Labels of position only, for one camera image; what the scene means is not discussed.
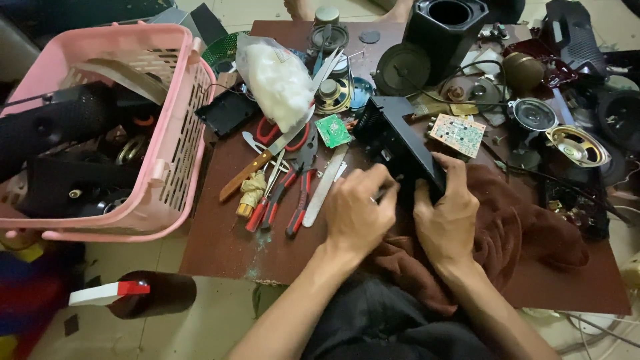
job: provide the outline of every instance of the pink plastic basket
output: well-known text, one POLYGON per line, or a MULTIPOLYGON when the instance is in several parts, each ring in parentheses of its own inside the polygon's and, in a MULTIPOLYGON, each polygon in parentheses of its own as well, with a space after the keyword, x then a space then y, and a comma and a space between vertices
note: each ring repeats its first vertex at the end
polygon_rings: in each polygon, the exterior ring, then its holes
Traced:
MULTIPOLYGON (((200 39, 174 24, 78 29, 53 38, 10 101, 91 81, 72 68, 90 58, 112 58, 152 72, 169 91, 138 180, 121 206, 97 217, 26 218, 12 208, 28 186, 24 173, 19 174, 0 184, 0 228, 10 229, 6 236, 36 230, 44 231, 46 240, 149 241, 178 228, 191 211, 204 152, 204 126, 194 111, 210 103, 214 93, 215 77, 200 57, 201 48, 200 39)), ((41 104, 27 102, 2 115, 41 104)))

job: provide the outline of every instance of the green metal mesh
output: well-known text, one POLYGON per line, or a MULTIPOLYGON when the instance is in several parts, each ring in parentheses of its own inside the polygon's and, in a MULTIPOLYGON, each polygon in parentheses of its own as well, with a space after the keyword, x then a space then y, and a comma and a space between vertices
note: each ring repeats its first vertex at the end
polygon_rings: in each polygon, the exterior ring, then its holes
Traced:
POLYGON ((244 33, 249 35, 249 31, 238 31, 231 33, 225 37, 217 39, 213 44, 209 45, 202 54, 202 58, 211 68, 213 68, 221 60, 235 60, 237 51, 238 34, 244 33))

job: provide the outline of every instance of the hand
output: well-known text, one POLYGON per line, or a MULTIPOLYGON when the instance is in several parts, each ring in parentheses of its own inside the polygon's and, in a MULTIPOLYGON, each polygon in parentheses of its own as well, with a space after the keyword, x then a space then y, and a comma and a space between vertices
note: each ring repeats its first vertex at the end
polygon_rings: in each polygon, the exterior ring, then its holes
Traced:
POLYGON ((432 155, 447 171, 447 189, 434 206, 427 182, 416 182, 413 217, 418 240, 436 270, 472 265, 479 202, 467 188, 465 163, 437 152, 432 155))
POLYGON ((362 261, 396 222, 398 189, 400 184, 382 164, 338 179, 326 200, 327 247, 362 261), (387 192, 377 204, 372 198, 380 188, 387 192))

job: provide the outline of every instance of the tile floor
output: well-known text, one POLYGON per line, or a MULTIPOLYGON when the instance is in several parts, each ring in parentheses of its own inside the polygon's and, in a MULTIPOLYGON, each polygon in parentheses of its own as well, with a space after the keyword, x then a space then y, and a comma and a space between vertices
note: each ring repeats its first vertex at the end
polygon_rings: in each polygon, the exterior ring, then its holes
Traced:
MULTIPOLYGON (((340 9, 343 21, 373 21, 383 13, 368 0, 311 0, 340 9)), ((184 10, 192 10, 202 0, 177 0, 184 10)), ((289 16, 282 0, 206 0, 229 32, 248 30, 254 20, 285 20, 289 16)), ((640 49, 640 19, 620 0, 584 0, 600 45, 619 50, 640 49)), ((545 14, 545 0, 527 0, 522 20, 535 24, 545 14)), ((639 233, 619 220, 611 223, 611 243, 616 259, 623 262, 638 252, 639 233)), ((184 252, 185 239, 174 235, 139 244, 90 243, 87 259, 98 262, 87 270, 87 279, 100 275, 103 282, 115 281, 131 270, 176 272, 184 252)), ((60 311, 33 352, 32 360, 75 359, 190 359, 220 360, 253 323, 251 291, 253 283, 197 277, 198 298, 185 313, 146 320, 119 320, 103 307, 76 307, 60 311), (64 337, 62 323, 78 314, 80 331, 64 337)), ((636 314, 640 306, 636 305, 636 314)), ((522 315, 556 348, 580 341, 579 333, 566 320, 522 315)), ((640 327, 623 324, 620 334, 640 341, 640 327)), ((607 338, 591 351, 598 359, 613 344, 607 338)), ((617 344, 608 359, 631 360, 640 350, 617 344)), ((584 352, 565 357, 587 359, 584 352)))

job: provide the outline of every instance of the circuit board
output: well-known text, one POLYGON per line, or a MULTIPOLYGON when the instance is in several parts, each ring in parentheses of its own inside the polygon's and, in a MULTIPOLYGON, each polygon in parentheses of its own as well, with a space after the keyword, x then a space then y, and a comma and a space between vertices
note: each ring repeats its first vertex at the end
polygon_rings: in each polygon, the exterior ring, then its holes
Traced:
POLYGON ((333 114, 316 121, 316 127, 324 144, 330 149, 351 141, 351 135, 338 115, 333 114))
POLYGON ((473 120, 440 114, 429 136, 475 159, 485 128, 473 120))

